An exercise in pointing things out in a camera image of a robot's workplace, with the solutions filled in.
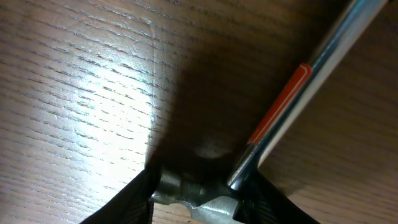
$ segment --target red label on handle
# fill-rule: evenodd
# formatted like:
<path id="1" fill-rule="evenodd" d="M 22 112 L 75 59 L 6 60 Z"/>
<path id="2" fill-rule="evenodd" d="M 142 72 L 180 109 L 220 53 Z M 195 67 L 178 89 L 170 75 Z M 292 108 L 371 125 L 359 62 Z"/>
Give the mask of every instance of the red label on handle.
<path id="1" fill-rule="evenodd" d="M 308 80 L 311 73 L 311 66 L 307 65 L 306 63 L 300 64 L 300 66 L 294 72 L 292 78 L 290 78 L 290 80 L 287 82 L 286 86 L 279 94 L 278 98 L 272 104 L 265 117 L 261 120 L 256 130 L 249 138 L 249 142 L 259 144 L 263 135 L 265 135 L 267 131 L 272 127 L 272 125 L 277 121 L 277 118 L 282 114 L 286 106 L 292 101 L 296 93 Z"/>

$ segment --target orange label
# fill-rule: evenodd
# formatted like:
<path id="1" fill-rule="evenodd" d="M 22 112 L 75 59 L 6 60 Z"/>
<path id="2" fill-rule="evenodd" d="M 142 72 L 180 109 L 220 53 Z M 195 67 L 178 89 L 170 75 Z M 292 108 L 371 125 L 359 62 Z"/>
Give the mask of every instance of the orange label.
<path id="1" fill-rule="evenodd" d="M 294 72 L 292 78 L 287 82 L 286 86 L 279 94 L 278 98 L 272 104 L 271 108 L 261 120 L 260 124 L 249 138 L 249 142 L 259 144 L 262 137 L 277 121 L 277 118 L 282 114 L 286 106 L 292 101 L 297 92 L 301 89 L 303 84 L 308 80 L 312 72 L 311 66 L 306 63 L 301 63 Z"/>

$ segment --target wooden surface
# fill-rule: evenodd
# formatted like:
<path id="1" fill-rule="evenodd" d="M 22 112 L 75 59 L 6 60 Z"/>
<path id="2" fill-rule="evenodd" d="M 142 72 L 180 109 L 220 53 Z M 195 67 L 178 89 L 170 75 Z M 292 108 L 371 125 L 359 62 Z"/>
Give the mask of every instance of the wooden surface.
<path id="1" fill-rule="evenodd" d="M 3 0 L 0 223 L 78 223 L 154 154 L 229 171 L 344 1 Z M 262 170 L 322 223 L 398 222 L 398 3 Z M 156 205 L 154 223 L 196 223 Z"/>

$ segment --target brown wooden tabletop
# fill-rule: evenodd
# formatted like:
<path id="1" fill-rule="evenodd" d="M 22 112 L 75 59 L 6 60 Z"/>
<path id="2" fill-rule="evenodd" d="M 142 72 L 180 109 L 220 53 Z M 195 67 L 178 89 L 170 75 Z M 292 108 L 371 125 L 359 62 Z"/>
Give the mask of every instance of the brown wooden tabletop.
<path id="1" fill-rule="evenodd" d="M 153 155 L 223 175 L 345 1 L 2 0 L 0 223 L 79 223 Z M 322 223 L 398 223 L 398 2 L 262 167 Z M 156 205 L 154 223 L 197 223 Z"/>

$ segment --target metal rod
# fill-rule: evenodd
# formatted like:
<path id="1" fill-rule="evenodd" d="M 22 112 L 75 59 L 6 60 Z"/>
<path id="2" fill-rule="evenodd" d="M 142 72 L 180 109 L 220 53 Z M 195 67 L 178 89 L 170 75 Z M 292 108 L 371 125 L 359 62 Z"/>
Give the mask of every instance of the metal rod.
<path id="1" fill-rule="evenodd" d="M 246 145 L 246 151 L 227 180 L 239 190 L 329 77 L 387 0 L 352 0 L 340 15 L 308 63 L 294 73 Z"/>

